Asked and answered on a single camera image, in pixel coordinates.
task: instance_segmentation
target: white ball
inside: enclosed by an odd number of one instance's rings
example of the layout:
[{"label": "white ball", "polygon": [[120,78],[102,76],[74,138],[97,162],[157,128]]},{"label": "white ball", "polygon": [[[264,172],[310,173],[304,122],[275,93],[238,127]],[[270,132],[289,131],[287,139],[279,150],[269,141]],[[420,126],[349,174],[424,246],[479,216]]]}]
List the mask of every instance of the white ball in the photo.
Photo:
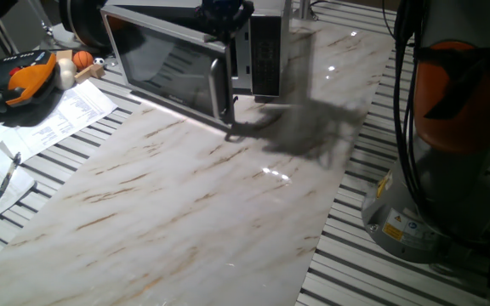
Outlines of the white ball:
[{"label": "white ball", "polygon": [[77,73],[77,67],[70,59],[60,59],[58,60],[59,72],[70,71],[73,75]]},{"label": "white ball", "polygon": [[56,87],[60,90],[67,90],[75,84],[75,73],[63,71],[56,75]]},{"label": "white ball", "polygon": [[105,60],[102,58],[96,58],[96,59],[94,59],[94,64],[105,65]]}]

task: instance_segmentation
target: pen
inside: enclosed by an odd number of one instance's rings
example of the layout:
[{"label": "pen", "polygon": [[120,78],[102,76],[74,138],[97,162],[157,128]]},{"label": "pen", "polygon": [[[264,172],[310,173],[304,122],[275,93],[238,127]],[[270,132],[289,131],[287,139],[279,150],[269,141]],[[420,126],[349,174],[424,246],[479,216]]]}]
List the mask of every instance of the pen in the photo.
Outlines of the pen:
[{"label": "pen", "polygon": [[5,190],[7,190],[7,187],[9,187],[9,182],[10,179],[13,177],[14,170],[20,165],[20,162],[22,160],[22,155],[20,152],[16,153],[16,156],[13,159],[13,163],[10,164],[9,171],[7,172],[7,175],[3,179],[3,182],[1,183],[0,187],[0,199],[5,193]]}]

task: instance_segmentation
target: microwave window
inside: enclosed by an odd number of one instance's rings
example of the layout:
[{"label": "microwave window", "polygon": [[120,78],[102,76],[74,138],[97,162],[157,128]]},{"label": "microwave window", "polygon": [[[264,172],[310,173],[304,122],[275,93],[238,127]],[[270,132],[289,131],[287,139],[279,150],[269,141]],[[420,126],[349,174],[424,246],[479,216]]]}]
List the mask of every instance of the microwave window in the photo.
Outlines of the microwave window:
[{"label": "microwave window", "polygon": [[111,16],[107,21],[130,84],[213,115],[210,50]]}]

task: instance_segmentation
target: microwave door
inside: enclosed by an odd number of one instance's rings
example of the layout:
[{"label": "microwave door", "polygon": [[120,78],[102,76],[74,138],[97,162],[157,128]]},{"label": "microwave door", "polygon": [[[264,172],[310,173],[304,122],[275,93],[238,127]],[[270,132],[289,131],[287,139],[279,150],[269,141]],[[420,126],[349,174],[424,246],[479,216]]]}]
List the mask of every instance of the microwave door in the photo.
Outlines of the microwave door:
[{"label": "microwave door", "polygon": [[102,13],[130,87],[210,121],[234,122],[229,46],[125,8]]}]

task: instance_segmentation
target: yellow label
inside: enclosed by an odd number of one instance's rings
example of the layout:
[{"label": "yellow label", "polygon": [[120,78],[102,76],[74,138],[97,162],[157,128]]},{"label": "yellow label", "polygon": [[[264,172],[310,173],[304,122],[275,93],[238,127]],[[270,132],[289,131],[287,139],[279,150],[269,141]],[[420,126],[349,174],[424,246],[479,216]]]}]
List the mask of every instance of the yellow label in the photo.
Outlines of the yellow label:
[{"label": "yellow label", "polygon": [[389,177],[385,177],[381,180],[381,182],[379,182],[379,184],[378,184],[378,199],[383,194],[383,190],[385,189],[385,185],[387,184],[388,180],[389,180]]},{"label": "yellow label", "polygon": [[403,235],[403,231],[397,229],[396,227],[390,225],[390,224],[385,224],[385,227],[383,228],[383,231],[391,236],[392,238],[400,241],[400,239],[402,238],[402,235]]}]

